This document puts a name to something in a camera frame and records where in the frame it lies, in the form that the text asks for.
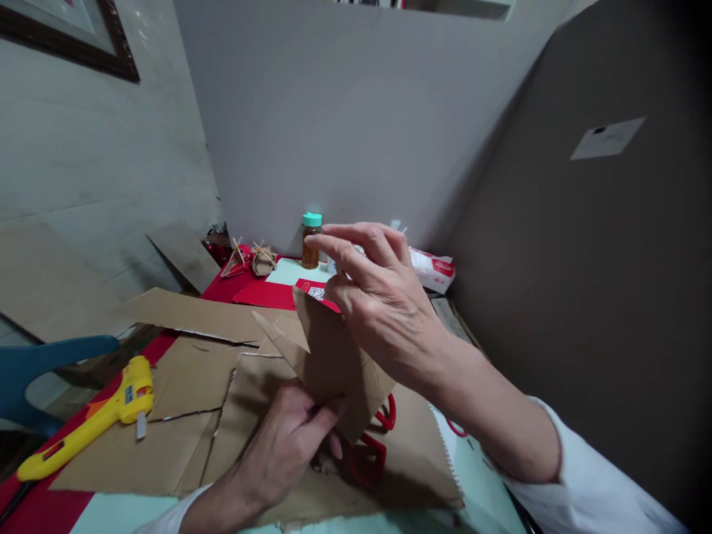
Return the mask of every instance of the hand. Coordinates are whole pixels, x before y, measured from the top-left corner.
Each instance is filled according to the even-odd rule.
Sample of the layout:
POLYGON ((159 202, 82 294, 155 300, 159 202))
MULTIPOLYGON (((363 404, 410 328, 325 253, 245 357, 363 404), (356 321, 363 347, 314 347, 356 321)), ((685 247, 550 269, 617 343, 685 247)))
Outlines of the hand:
POLYGON ((323 232, 306 244, 336 262, 339 274, 326 284, 326 297, 341 308, 356 343, 462 425, 510 476, 555 480, 561 445, 551 419, 479 350, 445 329, 418 281, 405 236, 370 222, 324 225, 323 232))
POLYGON ((327 435, 341 458, 330 432, 345 410, 344 399, 319 407, 298 379, 285 382, 243 457, 188 508, 180 534, 232 534, 252 525, 297 485, 327 435))
POLYGON ((438 355, 452 336, 415 274, 406 237, 359 222, 324 225, 323 234, 307 237, 306 244, 336 262, 339 274, 326 284, 325 296, 338 304, 356 342, 392 378, 421 389, 441 365, 438 355))

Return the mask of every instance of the chair backrest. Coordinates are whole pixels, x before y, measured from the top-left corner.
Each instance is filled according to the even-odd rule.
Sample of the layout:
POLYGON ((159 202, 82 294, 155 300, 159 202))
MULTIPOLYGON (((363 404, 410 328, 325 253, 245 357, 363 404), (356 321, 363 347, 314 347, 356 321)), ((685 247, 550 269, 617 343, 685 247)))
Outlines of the chair backrest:
POLYGON ((0 347, 0 417, 51 437, 64 424, 27 402, 35 378, 58 367, 113 352, 119 341, 108 335, 28 347, 0 347))

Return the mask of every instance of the framed picture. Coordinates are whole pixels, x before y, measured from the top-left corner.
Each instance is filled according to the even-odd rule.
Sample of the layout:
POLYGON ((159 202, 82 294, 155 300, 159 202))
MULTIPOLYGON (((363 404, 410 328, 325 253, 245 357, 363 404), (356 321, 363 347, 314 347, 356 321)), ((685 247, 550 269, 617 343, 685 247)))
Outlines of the framed picture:
POLYGON ((140 81, 113 0, 0 0, 0 36, 140 81))

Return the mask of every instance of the tissue box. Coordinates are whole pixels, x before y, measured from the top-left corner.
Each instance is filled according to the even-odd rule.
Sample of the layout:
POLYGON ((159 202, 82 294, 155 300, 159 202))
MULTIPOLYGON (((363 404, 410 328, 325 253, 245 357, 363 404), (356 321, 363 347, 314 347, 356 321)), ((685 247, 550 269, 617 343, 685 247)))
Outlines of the tissue box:
POLYGON ((445 294, 455 279, 455 267, 450 256, 433 256, 409 247, 410 260, 423 287, 445 294))

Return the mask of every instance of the teal bottle cap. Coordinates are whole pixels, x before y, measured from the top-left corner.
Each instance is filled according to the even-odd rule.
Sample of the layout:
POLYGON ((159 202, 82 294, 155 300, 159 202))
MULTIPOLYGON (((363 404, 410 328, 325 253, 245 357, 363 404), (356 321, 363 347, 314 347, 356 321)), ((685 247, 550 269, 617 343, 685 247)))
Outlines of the teal bottle cap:
POLYGON ((304 226, 321 226, 321 215, 307 211, 302 215, 302 224, 304 224, 304 226))

